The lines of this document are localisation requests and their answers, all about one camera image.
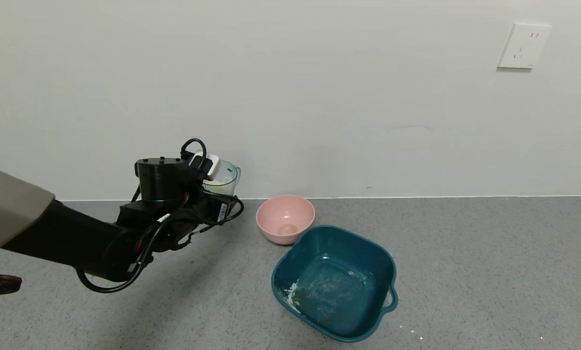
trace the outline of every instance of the white wall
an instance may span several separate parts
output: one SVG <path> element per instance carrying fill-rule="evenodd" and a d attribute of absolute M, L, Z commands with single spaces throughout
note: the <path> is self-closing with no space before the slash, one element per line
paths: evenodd
<path fill-rule="evenodd" d="M 1 169 L 126 199 L 189 137 L 243 197 L 581 194 L 581 0 L 0 0 Z"/>

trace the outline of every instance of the white connector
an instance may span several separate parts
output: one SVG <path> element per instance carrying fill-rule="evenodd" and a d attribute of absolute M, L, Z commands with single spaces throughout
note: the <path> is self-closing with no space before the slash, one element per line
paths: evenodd
<path fill-rule="evenodd" d="M 195 157 L 197 157 L 197 156 L 202 157 L 202 151 L 197 151 L 192 159 L 195 159 Z M 213 181 L 215 179 L 215 177 L 217 176 L 217 172 L 219 171 L 219 165 L 220 165 L 221 159 L 219 157 L 217 157 L 216 155 L 213 155 L 211 153 L 206 154 L 206 159 L 209 159 L 211 162 L 213 162 L 213 165 L 211 166 L 211 168 L 208 170 L 208 173 L 206 174 L 206 179 L 208 181 Z"/>

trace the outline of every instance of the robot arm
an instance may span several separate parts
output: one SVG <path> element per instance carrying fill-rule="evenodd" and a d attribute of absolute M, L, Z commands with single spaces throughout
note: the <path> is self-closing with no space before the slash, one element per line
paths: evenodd
<path fill-rule="evenodd" d="M 202 146 L 202 152 L 186 150 L 193 142 Z M 115 223 L 70 209 L 52 193 L 0 171 L 0 248 L 68 264 L 87 288 L 118 292 L 139 277 L 153 261 L 153 252 L 184 248 L 194 233 L 221 226 L 242 213 L 237 197 L 202 188 L 218 168 L 219 158 L 207 155 L 198 139 L 186 142 L 180 157 L 138 160 L 139 186 L 133 200 L 120 207 Z M 229 216 L 235 204 L 240 209 Z M 196 232 L 200 224 L 206 227 Z M 86 273 L 124 283 L 99 287 Z"/>

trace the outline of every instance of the baseboard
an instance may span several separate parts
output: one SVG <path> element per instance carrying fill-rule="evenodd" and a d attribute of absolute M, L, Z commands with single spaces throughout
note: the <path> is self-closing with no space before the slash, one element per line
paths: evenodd
<path fill-rule="evenodd" d="M 568 195 L 395 195 L 385 197 L 306 197 L 307 199 L 452 199 L 452 198 L 560 198 L 581 197 L 581 194 Z M 264 201 L 269 198 L 241 198 L 243 201 Z M 130 199 L 60 199 L 62 202 L 128 202 Z"/>

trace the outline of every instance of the pink bowl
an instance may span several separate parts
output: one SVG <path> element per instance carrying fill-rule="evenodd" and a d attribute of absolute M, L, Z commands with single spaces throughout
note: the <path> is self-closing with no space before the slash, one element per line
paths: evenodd
<path fill-rule="evenodd" d="M 295 243 L 312 222 L 314 206 L 298 195 L 278 195 L 262 203 L 256 223 L 269 241 L 289 245 Z"/>

